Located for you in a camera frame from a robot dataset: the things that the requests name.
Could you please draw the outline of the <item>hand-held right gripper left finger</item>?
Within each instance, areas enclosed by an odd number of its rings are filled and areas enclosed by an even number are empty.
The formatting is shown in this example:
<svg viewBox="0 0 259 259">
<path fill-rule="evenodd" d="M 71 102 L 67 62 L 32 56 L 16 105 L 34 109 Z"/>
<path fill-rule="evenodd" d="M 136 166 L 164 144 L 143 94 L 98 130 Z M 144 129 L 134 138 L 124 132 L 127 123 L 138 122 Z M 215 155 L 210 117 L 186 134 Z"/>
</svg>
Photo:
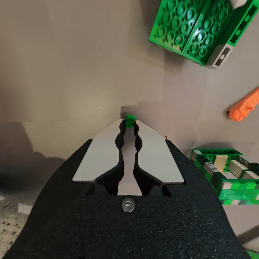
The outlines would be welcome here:
<svg viewBox="0 0 259 259">
<path fill-rule="evenodd" d="M 121 132 L 119 126 L 122 121 L 123 119 L 115 121 L 93 138 L 73 176 L 73 182 L 94 182 L 118 164 L 119 149 L 115 140 Z"/>
</svg>

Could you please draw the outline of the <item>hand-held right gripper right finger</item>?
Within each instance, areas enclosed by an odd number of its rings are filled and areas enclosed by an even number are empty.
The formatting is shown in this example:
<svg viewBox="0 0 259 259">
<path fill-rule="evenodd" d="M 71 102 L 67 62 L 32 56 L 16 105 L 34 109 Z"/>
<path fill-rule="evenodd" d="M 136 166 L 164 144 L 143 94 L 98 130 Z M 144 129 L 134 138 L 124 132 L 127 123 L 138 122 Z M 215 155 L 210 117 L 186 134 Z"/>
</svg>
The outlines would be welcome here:
<svg viewBox="0 0 259 259">
<path fill-rule="evenodd" d="M 183 176 L 164 137 L 141 121 L 134 122 L 137 170 L 158 184 L 182 184 Z"/>
</svg>

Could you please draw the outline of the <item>green lego plate assembly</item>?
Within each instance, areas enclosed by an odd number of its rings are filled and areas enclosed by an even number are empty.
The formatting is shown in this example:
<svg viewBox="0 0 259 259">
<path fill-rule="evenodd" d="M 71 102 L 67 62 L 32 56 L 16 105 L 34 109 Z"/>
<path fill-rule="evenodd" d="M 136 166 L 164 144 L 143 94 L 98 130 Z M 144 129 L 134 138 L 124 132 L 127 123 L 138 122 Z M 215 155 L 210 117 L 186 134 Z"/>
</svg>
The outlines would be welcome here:
<svg viewBox="0 0 259 259">
<path fill-rule="evenodd" d="M 201 66 L 220 68 L 258 12 L 258 1 L 161 1 L 149 41 Z"/>
</svg>

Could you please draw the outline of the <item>green grey lego block build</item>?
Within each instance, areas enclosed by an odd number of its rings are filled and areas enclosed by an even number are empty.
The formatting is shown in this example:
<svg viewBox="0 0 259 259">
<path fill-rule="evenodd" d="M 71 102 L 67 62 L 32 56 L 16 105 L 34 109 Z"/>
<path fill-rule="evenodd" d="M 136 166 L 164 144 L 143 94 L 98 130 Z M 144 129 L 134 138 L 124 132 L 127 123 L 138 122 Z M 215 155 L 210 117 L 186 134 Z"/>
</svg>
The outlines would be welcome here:
<svg viewBox="0 0 259 259">
<path fill-rule="evenodd" d="M 190 154 L 223 205 L 259 204 L 259 164 L 233 148 L 193 149 Z"/>
</svg>

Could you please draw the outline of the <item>orange lego brick separator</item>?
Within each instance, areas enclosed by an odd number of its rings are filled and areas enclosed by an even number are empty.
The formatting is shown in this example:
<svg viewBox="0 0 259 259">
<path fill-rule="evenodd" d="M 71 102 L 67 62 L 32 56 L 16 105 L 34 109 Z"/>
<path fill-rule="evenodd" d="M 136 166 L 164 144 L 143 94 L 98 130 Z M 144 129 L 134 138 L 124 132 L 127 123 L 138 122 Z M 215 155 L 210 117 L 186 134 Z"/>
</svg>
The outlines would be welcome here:
<svg viewBox="0 0 259 259">
<path fill-rule="evenodd" d="M 228 116 L 232 121 L 242 121 L 259 104 L 259 88 L 252 91 L 228 111 Z"/>
</svg>

